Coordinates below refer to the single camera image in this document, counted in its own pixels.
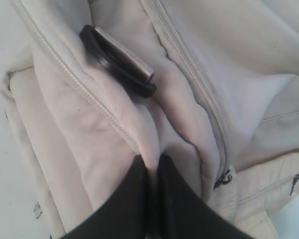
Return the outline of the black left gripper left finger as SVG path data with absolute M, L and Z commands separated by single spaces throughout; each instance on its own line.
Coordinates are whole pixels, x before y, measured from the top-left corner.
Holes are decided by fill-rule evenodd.
M 108 198 L 65 239 L 144 239 L 147 233 L 148 173 L 140 155 Z

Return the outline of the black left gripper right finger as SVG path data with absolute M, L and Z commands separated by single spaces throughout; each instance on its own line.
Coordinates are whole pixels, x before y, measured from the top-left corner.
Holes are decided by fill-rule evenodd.
M 210 209 L 189 187 L 172 158 L 162 154 L 157 185 L 149 187 L 149 238 L 240 239 L 242 232 Z

